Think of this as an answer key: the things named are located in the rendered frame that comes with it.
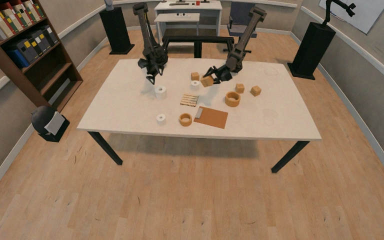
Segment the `small wooden pallet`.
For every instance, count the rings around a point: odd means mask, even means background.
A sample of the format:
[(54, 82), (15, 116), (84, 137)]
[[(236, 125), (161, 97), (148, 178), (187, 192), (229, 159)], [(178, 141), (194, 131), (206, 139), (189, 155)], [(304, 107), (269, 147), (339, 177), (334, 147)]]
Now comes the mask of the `small wooden pallet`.
[(184, 93), (180, 105), (196, 107), (199, 95)]

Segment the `brown cardboard carton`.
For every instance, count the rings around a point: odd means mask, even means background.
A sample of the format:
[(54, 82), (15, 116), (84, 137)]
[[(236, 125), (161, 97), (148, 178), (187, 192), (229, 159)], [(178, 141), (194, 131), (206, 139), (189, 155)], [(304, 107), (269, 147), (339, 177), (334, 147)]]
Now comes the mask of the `brown cardboard carton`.
[(244, 84), (243, 83), (237, 83), (235, 86), (235, 91), (239, 94), (243, 94), (245, 90)]
[(253, 86), (253, 87), (251, 88), (250, 93), (251, 93), (254, 97), (256, 97), (256, 96), (260, 95), (261, 91), (262, 91), (262, 89), (256, 85), (256, 86)]
[[(203, 76), (204, 76), (204, 75), (203, 75)], [(213, 78), (213, 76), (210, 75), (210, 76), (205, 77), (205, 78), (203, 78), (203, 76), (202, 76), (202, 78), (201, 78), (200, 81), (201, 81), (202, 85), (204, 86), (204, 88), (213, 86), (214, 81), (215, 81), (214, 78)]]
[(192, 72), (191, 79), (192, 81), (200, 81), (200, 75), (198, 74), (198, 72)]

